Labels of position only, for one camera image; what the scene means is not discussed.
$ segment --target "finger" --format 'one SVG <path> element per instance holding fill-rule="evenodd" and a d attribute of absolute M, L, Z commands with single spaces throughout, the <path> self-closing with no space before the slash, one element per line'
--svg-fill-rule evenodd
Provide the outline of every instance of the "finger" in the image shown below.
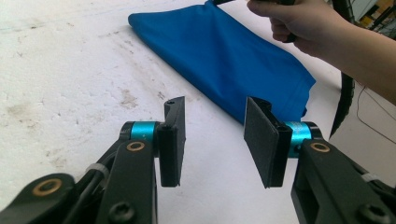
<path fill-rule="evenodd" d="M 287 35 L 278 35 L 278 34 L 273 33 L 273 39 L 280 41 L 280 42 L 284 42 L 288 39 L 288 36 Z"/>
<path fill-rule="evenodd" d="M 285 10 L 285 6 L 278 5 L 273 2 L 250 0 L 247 2 L 247 7 L 254 14 L 262 17 L 274 17 L 282 21 L 282 19 L 287 16 L 287 10 Z"/>
<path fill-rule="evenodd" d="M 277 35 L 289 35 L 290 30 L 284 25 L 271 25 L 271 30 Z"/>
<path fill-rule="evenodd" d="M 278 20 L 277 18 L 270 18 L 270 22 L 273 25 L 282 25 L 285 24 L 285 22 Z"/>

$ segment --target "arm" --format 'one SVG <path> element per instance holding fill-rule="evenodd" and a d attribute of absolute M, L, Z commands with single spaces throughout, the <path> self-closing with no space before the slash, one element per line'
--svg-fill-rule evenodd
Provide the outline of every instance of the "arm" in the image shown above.
<path fill-rule="evenodd" d="M 249 9 L 270 17 L 273 38 L 292 32 L 302 52 L 332 64 L 396 105 L 396 42 L 342 19 L 322 0 L 296 1 L 294 6 L 249 1 Z"/>

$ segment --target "blue cloth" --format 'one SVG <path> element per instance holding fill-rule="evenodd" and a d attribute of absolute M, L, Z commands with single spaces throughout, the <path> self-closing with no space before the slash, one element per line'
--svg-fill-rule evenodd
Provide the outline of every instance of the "blue cloth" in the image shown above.
<path fill-rule="evenodd" d="M 291 54 L 253 34 L 211 1 L 128 18 L 137 35 L 241 123 L 247 96 L 272 103 L 279 120 L 300 120 L 315 83 Z"/>

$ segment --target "black metal bracket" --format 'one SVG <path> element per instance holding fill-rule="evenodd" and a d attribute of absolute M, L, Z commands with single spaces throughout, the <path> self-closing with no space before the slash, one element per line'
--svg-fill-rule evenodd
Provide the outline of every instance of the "black metal bracket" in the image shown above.
<path fill-rule="evenodd" d="M 53 174 L 27 185 L 0 223 L 157 223 L 154 158 L 164 187 L 180 184 L 186 141 L 184 97 L 164 104 L 165 122 L 129 121 L 76 184 Z"/>
<path fill-rule="evenodd" d="M 267 187 L 280 187 L 292 135 L 271 113 L 271 104 L 247 98 L 245 139 Z M 321 138 L 316 125 L 299 146 L 291 198 L 300 223 L 396 223 L 393 188 L 364 182 L 357 164 Z"/>

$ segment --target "white table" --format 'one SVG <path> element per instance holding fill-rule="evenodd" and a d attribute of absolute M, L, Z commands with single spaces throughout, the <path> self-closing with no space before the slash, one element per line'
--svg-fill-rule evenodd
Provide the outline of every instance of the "white table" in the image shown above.
<path fill-rule="evenodd" d="M 0 209 L 32 180 L 76 179 L 128 120 L 163 121 L 163 103 L 186 96 L 187 142 L 176 189 L 159 188 L 160 223 L 297 223 L 284 187 L 264 189 L 243 126 L 220 110 L 135 35 L 127 18 L 203 0 L 3 1 L 0 6 Z M 222 5 L 263 38 L 294 54 L 317 80 L 304 120 L 329 137 L 339 71 L 272 40 L 268 19 L 245 1 Z"/>

